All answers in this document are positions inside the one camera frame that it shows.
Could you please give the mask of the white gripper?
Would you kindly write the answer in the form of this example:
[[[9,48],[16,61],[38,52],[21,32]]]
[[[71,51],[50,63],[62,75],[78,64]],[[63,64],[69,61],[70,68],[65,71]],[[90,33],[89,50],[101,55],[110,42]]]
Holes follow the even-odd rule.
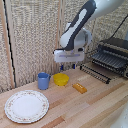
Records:
[[[84,60],[84,51],[81,50],[55,50],[54,51],[54,61],[56,63],[63,63],[63,62],[79,62]],[[61,64],[60,71],[64,71],[64,65]]]

